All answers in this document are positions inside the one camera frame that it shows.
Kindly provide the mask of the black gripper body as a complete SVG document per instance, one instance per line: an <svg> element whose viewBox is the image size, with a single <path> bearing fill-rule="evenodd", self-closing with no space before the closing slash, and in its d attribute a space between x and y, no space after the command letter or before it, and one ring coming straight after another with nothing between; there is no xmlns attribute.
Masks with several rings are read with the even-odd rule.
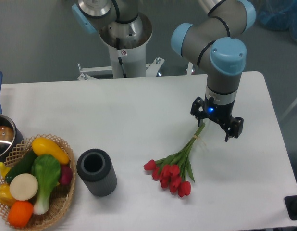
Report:
<svg viewBox="0 0 297 231"><path fill-rule="evenodd" d="M207 97L203 100L199 99L200 108L198 119L208 118L209 120L217 123L223 130L228 130L232 118L232 110L235 101L227 105L217 105L208 100Z"/></svg>

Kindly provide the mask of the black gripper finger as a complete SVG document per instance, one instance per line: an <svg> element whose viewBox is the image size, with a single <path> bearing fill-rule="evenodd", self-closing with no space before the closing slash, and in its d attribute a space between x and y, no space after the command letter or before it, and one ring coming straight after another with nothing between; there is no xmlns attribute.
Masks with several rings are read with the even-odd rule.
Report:
<svg viewBox="0 0 297 231"><path fill-rule="evenodd" d="M191 106L190 113L197 120L198 127L201 127L203 124L203 119L204 119L203 106L204 106L204 100L201 97L197 97L193 101L192 106Z"/></svg>
<svg viewBox="0 0 297 231"><path fill-rule="evenodd" d="M241 117L232 117L229 122L228 128L225 130L225 142L230 138L238 138L243 130L244 120Z"/></svg>

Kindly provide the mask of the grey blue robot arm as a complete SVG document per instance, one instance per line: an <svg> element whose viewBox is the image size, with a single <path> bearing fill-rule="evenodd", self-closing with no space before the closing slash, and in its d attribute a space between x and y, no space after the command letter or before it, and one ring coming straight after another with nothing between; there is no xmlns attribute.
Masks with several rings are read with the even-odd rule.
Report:
<svg viewBox="0 0 297 231"><path fill-rule="evenodd" d="M191 114L198 125L207 118L220 125L227 138L237 138L244 120L232 116L237 89L246 65L247 49L237 36L255 22L254 6L246 0L202 0L208 18L195 26L180 24L171 48L207 74L204 98L196 98ZM78 0L74 17L87 33L98 32L108 46L114 78L146 77L146 44L150 20L136 0Z"/></svg>

